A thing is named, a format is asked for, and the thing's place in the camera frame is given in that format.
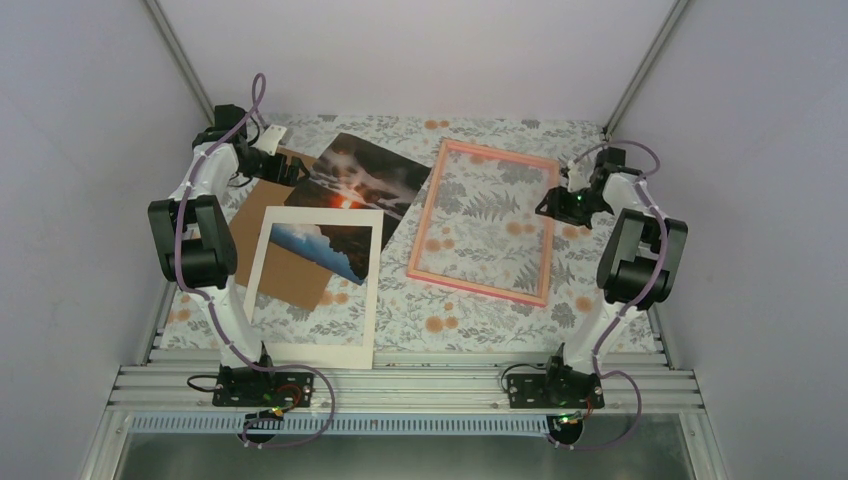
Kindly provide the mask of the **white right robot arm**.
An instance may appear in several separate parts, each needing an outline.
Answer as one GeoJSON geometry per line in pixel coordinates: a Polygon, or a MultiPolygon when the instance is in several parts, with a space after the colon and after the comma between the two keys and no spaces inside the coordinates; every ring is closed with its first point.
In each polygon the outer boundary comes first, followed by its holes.
{"type": "Polygon", "coordinates": [[[599,296],[577,333],[566,341],[563,357],[571,367],[599,372],[613,341],[627,325],[665,302],[672,291],[688,236],[688,226],[665,214],[648,191],[657,173],[626,164],[628,140],[595,145],[579,154],[536,206],[538,215],[572,226],[592,228],[600,213],[615,225],[596,271],[599,296]]]}

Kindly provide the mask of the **pink wooden picture frame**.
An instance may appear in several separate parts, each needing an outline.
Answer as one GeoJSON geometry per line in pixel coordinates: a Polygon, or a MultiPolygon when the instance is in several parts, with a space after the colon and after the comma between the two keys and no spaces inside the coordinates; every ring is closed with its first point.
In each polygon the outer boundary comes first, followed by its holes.
{"type": "Polygon", "coordinates": [[[535,209],[558,183],[559,164],[552,159],[443,141],[408,277],[546,306],[553,222],[535,209]]]}

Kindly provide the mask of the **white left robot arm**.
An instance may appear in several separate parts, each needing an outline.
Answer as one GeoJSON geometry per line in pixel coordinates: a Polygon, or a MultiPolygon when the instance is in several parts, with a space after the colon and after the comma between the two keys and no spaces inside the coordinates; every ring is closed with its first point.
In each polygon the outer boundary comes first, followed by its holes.
{"type": "Polygon", "coordinates": [[[215,106],[213,115],[212,126],[192,141],[185,177],[168,198],[149,204],[147,216],[164,277],[204,314],[222,366],[247,368],[239,392],[263,405],[276,396],[279,380],[235,286],[237,247],[220,201],[235,177],[293,186],[306,168],[279,153],[285,127],[233,104],[215,106]]]}

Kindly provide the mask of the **clear acrylic sheet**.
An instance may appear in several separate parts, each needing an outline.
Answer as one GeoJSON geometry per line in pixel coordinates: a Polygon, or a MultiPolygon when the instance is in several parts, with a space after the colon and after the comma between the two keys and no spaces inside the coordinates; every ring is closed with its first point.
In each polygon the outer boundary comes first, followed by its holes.
{"type": "Polygon", "coordinates": [[[431,169],[348,133],[338,134],[285,200],[286,206],[384,212],[386,246],[431,169]]]}

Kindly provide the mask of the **sunset landscape photo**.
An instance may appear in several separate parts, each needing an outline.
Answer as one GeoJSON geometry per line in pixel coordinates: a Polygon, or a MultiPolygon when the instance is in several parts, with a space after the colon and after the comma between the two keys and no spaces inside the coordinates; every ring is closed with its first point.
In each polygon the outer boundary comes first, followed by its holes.
{"type": "Polygon", "coordinates": [[[357,285],[369,271],[372,228],[275,223],[270,242],[357,285]]]}

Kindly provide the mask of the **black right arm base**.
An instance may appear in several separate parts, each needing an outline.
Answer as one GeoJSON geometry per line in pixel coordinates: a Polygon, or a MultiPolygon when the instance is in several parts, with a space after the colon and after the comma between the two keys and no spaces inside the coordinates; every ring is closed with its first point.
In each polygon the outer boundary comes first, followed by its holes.
{"type": "Polygon", "coordinates": [[[501,374],[512,409],[599,409],[605,407],[600,378],[573,369],[561,357],[541,364],[520,363],[501,374]]]}

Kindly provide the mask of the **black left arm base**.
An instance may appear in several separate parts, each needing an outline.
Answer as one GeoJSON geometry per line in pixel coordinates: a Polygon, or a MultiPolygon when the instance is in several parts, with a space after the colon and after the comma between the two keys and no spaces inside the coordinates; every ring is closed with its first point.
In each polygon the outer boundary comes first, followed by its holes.
{"type": "Polygon", "coordinates": [[[315,375],[299,371],[259,372],[248,367],[221,367],[212,405],[289,409],[309,407],[315,375]]]}

